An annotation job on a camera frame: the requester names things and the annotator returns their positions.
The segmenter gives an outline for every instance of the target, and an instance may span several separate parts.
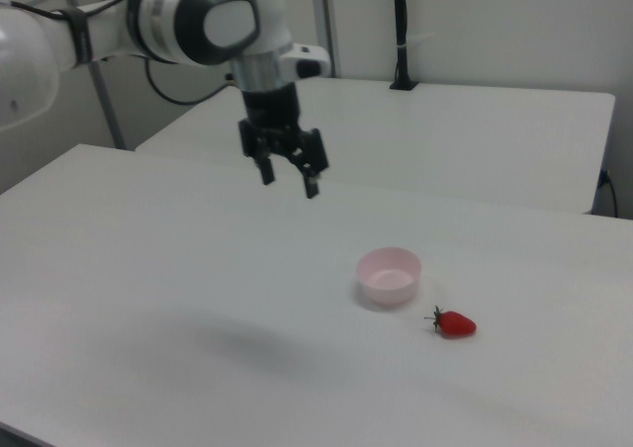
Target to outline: plastic bowl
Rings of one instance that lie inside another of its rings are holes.
[[[364,255],[356,275],[365,296],[374,304],[398,306],[417,292],[422,264],[411,251],[401,247],[383,247]]]

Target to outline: white tabletop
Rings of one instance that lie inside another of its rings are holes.
[[[611,122],[607,94],[376,81],[299,83],[304,128],[321,129],[325,181],[359,183],[569,213],[588,212]],[[242,167],[227,89],[137,151]],[[283,160],[275,170],[296,170]]]
[[[59,447],[630,446],[633,224],[80,146],[0,197],[0,422]],[[380,312],[366,251],[422,292]],[[447,340],[434,305],[478,333]]]

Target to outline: black pole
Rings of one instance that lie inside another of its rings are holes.
[[[410,91],[417,81],[411,81],[408,76],[407,60],[407,0],[394,0],[396,11],[396,43],[398,44],[398,63],[396,76],[391,89]]]

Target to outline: metal pole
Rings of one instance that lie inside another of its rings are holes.
[[[316,39],[319,46],[327,50],[332,61],[331,76],[340,76],[338,41],[334,22],[333,0],[313,0],[315,8]]]
[[[68,2],[68,5],[72,5],[74,7],[79,5],[78,0],[66,0],[66,2]],[[128,150],[99,63],[89,63],[88,70],[90,71],[92,83],[94,84],[95,90],[97,91],[97,97],[99,99],[99,103],[101,104],[103,114],[106,118],[106,123],[108,124],[108,128],[110,129],[112,141],[114,142],[116,148],[120,150]]]

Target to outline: black cable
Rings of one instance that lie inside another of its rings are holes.
[[[613,182],[611,181],[611,177],[609,176],[609,171],[605,169],[601,169],[600,174],[597,179],[598,190],[602,188],[604,185],[608,185],[611,189],[611,198],[613,199],[613,216],[615,218],[618,218],[617,197],[615,196],[615,187],[613,186]]]
[[[94,10],[86,12],[86,15],[88,17],[94,17],[95,15],[100,14],[101,12],[108,10],[109,8],[114,7],[115,5],[120,4],[123,1],[124,0],[113,0],[111,2],[108,2],[107,4],[103,4],[102,6],[97,7]],[[62,21],[67,20],[66,17],[61,14],[49,12],[48,10],[38,9],[37,7],[32,7],[30,5],[23,4],[22,2],[15,2],[12,0],[9,1],[9,5],[13,8],[24,10],[25,12],[31,12],[32,14],[36,14],[47,19]]]
[[[606,179],[604,180],[604,183],[607,183],[609,185],[609,187],[611,187],[611,197],[613,197],[613,216],[615,218],[618,218],[617,215],[617,197],[615,196],[615,187],[613,186],[613,182],[611,181],[611,179],[609,178],[609,176],[606,176]]]
[[[61,14],[55,14],[53,12],[49,12],[47,10],[38,9],[37,7],[31,7],[30,5],[23,4],[22,2],[15,2],[13,0],[9,1],[8,5],[14,7],[16,9],[21,9],[26,12],[31,12],[32,14],[40,15],[42,17],[46,17],[51,20],[63,20],[66,21],[66,18]]]
[[[213,91],[212,93],[208,94],[207,96],[203,96],[200,99],[196,99],[193,101],[178,101],[177,99],[174,98],[170,98],[169,96],[167,96],[165,93],[163,93],[158,86],[156,85],[156,82],[154,81],[153,77],[151,76],[151,68],[149,67],[151,60],[146,58],[145,59],[145,76],[147,77],[147,81],[149,82],[149,86],[151,86],[151,89],[153,89],[153,91],[160,96],[162,99],[164,99],[165,101],[171,103],[171,104],[175,104],[177,106],[196,106],[197,104],[203,103],[205,101],[207,101],[208,99],[213,98],[214,96],[216,96],[218,93],[220,93],[222,90],[226,89],[229,84],[225,83],[223,84],[220,88],[216,89],[215,91]]]
[[[120,4],[123,1],[124,0],[113,0],[112,2],[108,2],[107,4],[103,4],[101,7],[97,7],[96,9],[93,9],[93,10],[91,10],[89,12],[86,12],[86,15],[88,17],[94,17],[95,15],[100,14],[104,10],[108,10],[110,7],[114,7],[115,5]]]

